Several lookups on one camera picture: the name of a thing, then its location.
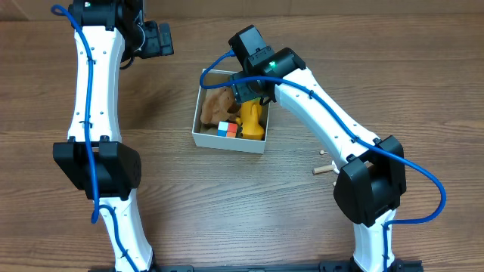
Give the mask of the yellow toy whale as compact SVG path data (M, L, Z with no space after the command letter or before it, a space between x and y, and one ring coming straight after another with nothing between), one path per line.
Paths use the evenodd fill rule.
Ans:
M257 100L249 100L241 104L236 123L240 127L240 137L260 141L265 135L265 129L259 124L262 106Z

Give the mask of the brown plush toy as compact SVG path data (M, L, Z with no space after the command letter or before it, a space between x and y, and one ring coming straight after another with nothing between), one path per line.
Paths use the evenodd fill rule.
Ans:
M221 87L207 92L202 105L200 121L204 125L234 122L240 116L241 105L237 104L231 88Z

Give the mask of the colourful puzzle cube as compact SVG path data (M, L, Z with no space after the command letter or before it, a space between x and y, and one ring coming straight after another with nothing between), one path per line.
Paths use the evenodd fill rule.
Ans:
M225 138L236 138L238 125L232 122L220 122L217 128L217 135Z

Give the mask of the small wooden rattle drum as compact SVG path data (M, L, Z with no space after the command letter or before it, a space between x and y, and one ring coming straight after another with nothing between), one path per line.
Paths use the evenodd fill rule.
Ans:
M325 150L320 150L319 154L321 156L329 155L329 153ZM337 165L334 161L332 161L330 165L319 166L319 167L313 168L313 170L312 170L313 175L319 175L319 174L324 174L324 173L328 173L328 172L333 172L336 175L338 175L340 173L340 170L337 168ZM334 181L333 187L335 187L336 185L337 185L337 182Z

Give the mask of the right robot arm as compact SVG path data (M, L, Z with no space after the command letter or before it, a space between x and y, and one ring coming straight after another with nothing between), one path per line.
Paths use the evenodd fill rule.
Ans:
M395 261L391 227L406 191L403 164L381 155L403 156L393 136L380 139L350 117L317 83L292 49L274 51L250 25L228 41L242 66L234 75L237 102L268 97L297 116L323 144L339 174L334 199L354 224L355 270L382 271Z

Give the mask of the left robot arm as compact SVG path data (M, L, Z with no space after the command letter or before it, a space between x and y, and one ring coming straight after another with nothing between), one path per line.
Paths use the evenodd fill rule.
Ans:
M169 24L144 18L143 1L76 0L53 5L74 29L76 99L64 142L53 158L93 203L91 222L105 223L114 271L159 271L138 209L140 154L123 143L118 118L119 73L135 58L174 53Z

